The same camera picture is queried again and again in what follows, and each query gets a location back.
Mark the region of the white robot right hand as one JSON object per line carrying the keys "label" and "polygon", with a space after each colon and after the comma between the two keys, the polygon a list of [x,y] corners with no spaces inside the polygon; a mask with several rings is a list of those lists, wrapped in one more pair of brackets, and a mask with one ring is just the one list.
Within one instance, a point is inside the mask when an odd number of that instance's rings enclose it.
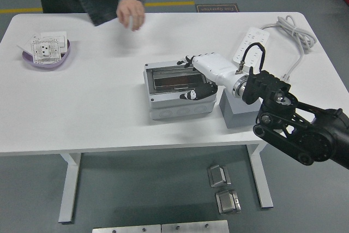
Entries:
{"label": "white robot right hand", "polygon": [[208,53],[188,57],[178,61],[178,65],[184,64],[185,68],[193,66],[203,74],[207,83],[199,85],[179,97],[186,100],[201,100],[216,94],[218,86],[224,86],[233,96],[240,98],[244,92],[244,86],[248,76],[237,73],[238,68],[223,56],[217,53]]}

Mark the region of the person's left hand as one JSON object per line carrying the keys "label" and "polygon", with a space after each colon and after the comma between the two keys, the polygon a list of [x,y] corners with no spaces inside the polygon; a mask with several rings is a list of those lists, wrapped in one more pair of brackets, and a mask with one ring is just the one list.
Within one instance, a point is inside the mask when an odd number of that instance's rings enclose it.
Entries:
{"label": "person's left hand", "polygon": [[116,14],[118,21],[132,31],[138,31],[145,22],[145,8],[138,0],[120,0]]}

